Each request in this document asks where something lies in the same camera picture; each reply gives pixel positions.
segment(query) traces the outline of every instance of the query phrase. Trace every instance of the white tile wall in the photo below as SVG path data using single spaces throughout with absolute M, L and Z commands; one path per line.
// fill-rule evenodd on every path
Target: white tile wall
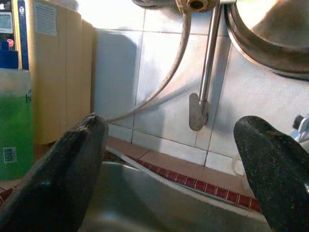
M 142 32 L 97 30 L 97 35 L 94 110 L 115 117 L 135 106 Z M 133 117 L 115 124 L 133 128 Z
M 207 35 L 209 31 L 211 12 L 193 13 L 191 33 Z M 159 32 L 175 32 L 181 33 L 183 18 L 177 7 L 165 7 L 157 10 L 146 10 L 145 15 L 145 31 L 159 31 Z M 222 11 L 219 35 L 227 36 L 227 29 Z
M 196 140 L 196 147 L 203 150 L 208 150 L 209 147 L 211 131 L 214 126 L 218 102 L 221 95 L 230 46 L 231 41 L 228 37 L 218 38 L 208 95 L 208 122 L 203 129 L 198 132 Z
M 111 137 L 115 137 L 126 142 L 132 142 L 132 129 L 128 129 L 125 127 L 120 127 L 114 124 L 109 124 L 109 133 L 108 135 Z
M 209 151 L 234 157 L 233 128 L 243 116 L 259 116 L 290 134 L 298 114 L 307 115 L 309 82 L 284 78 L 246 60 L 231 48 Z
M 175 59 L 179 34 L 145 32 L 137 102 L 155 91 Z M 154 105 L 135 116 L 134 130 L 194 146 L 197 133 L 188 125 L 189 95 L 200 84 L 206 36 L 192 35 L 181 66 Z
M 233 159 L 230 157 L 208 152 L 205 166 L 231 175 L 236 175 L 235 172 L 237 172 L 239 175 L 243 175 L 244 168 L 242 166 L 241 161 L 240 160 L 236 161 L 234 167 L 235 170 L 233 170 L 232 160 Z
M 176 8 L 144 10 L 130 0 L 119 0 L 116 6 L 107 0 L 78 2 L 84 19 L 102 29 L 98 30 L 95 110 L 103 116 L 126 113 L 168 72 L 179 46 L 182 16 Z M 144 112 L 111 125 L 110 135 L 233 174 L 236 121 L 257 115 L 290 133 L 294 117 L 308 113 L 309 83 L 272 74 L 230 49 L 222 14 L 209 122 L 199 133 L 191 131 L 188 99 L 190 93 L 198 93 L 210 15 L 193 15 L 192 35 L 176 78 Z
M 133 131 L 132 142 L 139 146 L 200 165 L 204 164 L 207 154 L 206 151 L 138 131 Z
M 131 0 L 78 0 L 78 12 L 99 29 L 143 30 L 145 10 Z

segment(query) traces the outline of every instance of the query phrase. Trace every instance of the stainless steel pot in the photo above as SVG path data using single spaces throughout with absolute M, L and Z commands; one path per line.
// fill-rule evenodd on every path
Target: stainless steel pot
M 309 80 L 309 1 L 238 0 L 225 7 L 234 46 L 275 73 Z

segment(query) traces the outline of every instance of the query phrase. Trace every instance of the label sticker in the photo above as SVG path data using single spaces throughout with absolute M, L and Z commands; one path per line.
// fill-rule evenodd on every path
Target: label sticker
M 13 18 L 11 12 L 0 13 L 0 33 L 13 34 Z
M 34 12 L 35 31 L 45 35 L 57 36 L 56 8 L 36 2 Z
M 3 148 L 4 163 L 16 163 L 16 147 L 4 147 Z

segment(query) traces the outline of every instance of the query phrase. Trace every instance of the red tile border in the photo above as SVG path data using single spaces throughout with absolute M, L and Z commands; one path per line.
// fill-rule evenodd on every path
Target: red tile border
M 206 187 L 206 182 L 203 182 L 200 180 L 197 180 L 194 186 L 195 189 L 200 190 L 202 192 L 205 190 L 205 187 Z
M 187 179 L 185 180 L 184 185 L 186 185 L 186 186 L 188 186 L 190 188 L 194 188 L 194 185 L 195 185 L 196 181 L 197 180 L 194 179 L 194 178 L 187 177 Z
M 240 195 L 239 200 L 238 200 L 238 204 L 249 208 L 250 207 L 250 201 L 251 201 L 250 197 Z
M 135 160 L 137 163 L 141 164 L 142 166 L 148 168 L 149 170 L 151 170 L 152 172 L 168 179 L 171 181 L 174 181 L 176 183 L 185 185 L 187 187 L 205 192 L 207 194 L 213 195 L 213 196 L 217 196 L 219 198 L 222 199 L 226 199 L 227 201 L 230 201 L 232 203 L 247 207 L 248 209 L 254 210 L 258 213 L 262 213 L 259 202 L 254 199 L 254 198 L 250 198 L 247 196 L 243 196 L 239 193 L 235 193 L 229 190 L 226 190 L 224 188 L 221 188 L 219 186 L 215 186 L 176 172 L 173 172 L 171 170 L 167 170 L 155 165 L 152 165 L 150 163 L 141 161 L 141 160 Z M 121 159 L 119 159 L 118 157 L 116 157 L 115 155 L 113 155 L 112 153 L 105 153 L 103 161 L 120 161 Z M 6 192 L 3 192 L 2 194 L 0 194 L 0 206 L 2 205 L 2 203 L 9 197 L 9 195 L 13 192 L 14 189 L 9 189 Z
M 176 181 L 176 176 L 177 176 L 176 172 L 168 171 L 166 175 L 166 179 L 171 180 L 171 181 Z
M 251 205 L 250 205 L 250 209 L 257 211 L 257 212 L 262 212 L 259 202 L 256 199 L 252 199 L 251 200 Z
M 230 202 L 233 202 L 233 203 L 237 204 L 238 197 L 239 197 L 238 193 L 235 193 L 235 192 L 232 192 L 232 191 L 228 191 L 226 199 L 228 201 L 230 201 Z
M 168 174 L 168 170 L 164 169 L 164 168 L 160 168 L 157 172 L 157 174 L 159 174 L 162 177 L 166 177 L 166 175 Z
M 217 187 L 216 196 L 226 199 L 227 190 L 221 187 Z
M 204 192 L 215 196 L 216 195 L 216 188 L 217 187 L 215 185 L 207 184 Z
M 182 174 L 177 174 L 175 181 L 179 184 L 184 185 L 185 181 L 186 181 L 187 176 L 182 175 Z

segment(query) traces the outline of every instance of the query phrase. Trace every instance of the bottle label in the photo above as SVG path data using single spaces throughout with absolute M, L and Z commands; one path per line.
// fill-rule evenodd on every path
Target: bottle label
M 56 8 L 34 3 L 35 31 L 45 35 L 57 36 L 57 16 Z
M 16 163 L 16 147 L 4 147 L 3 148 L 4 163 Z

